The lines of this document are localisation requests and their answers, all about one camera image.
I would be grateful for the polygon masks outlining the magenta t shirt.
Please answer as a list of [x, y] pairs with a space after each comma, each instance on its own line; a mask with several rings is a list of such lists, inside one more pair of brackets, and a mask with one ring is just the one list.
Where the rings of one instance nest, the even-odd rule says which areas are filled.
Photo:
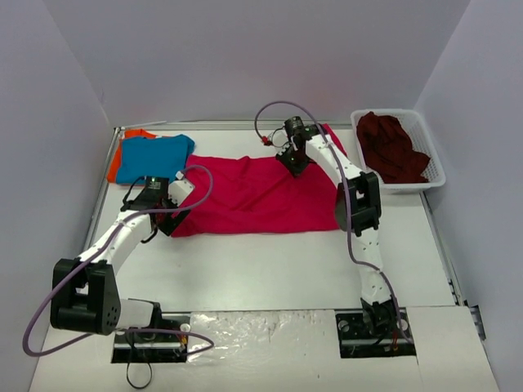
[[189, 166], [213, 177], [208, 199], [174, 230], [174, 238], [197, 234], [292, 234], [337, 230], [337, 186], [316, 164], [294, 178], [276, 158], [205, 157]]

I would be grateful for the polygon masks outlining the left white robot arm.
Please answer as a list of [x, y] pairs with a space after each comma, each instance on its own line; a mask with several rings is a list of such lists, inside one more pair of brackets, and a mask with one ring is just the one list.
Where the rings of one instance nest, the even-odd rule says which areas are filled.
[[193, 192], [184, 173], [174, 181], [145, 178], [140, 193], [125, 195], [110, 228], [86, 251], [59, 260], [53, 270], [51, 325], [55, 329], [109, 335], [135, 328], [145, 341], [156, 341], [164, 332], [163, 319], [155, 315], [159, 305], [145, 300], [124, 300], [118, 293], [116, 274], [138, 244], [151, 239], [171, 217], [154, 210], [179, 207]]

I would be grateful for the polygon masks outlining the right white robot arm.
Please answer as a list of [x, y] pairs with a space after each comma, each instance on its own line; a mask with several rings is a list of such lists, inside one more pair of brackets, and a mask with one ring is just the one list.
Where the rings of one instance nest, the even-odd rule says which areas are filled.
[[287, 142], [276, 158], [297, 177], [315, 163], [336, 186], [334, 217], [347, 234], [349, 257], [360, 276], [362, 325], [373, 337], [383, 338], [397, 326], [399, 306], [384, 274], [378, 227], [382, 215], [376, 175], [356, 166], [336, 145], [326, 128], [306, 125], [298, 116], [284, 122]]

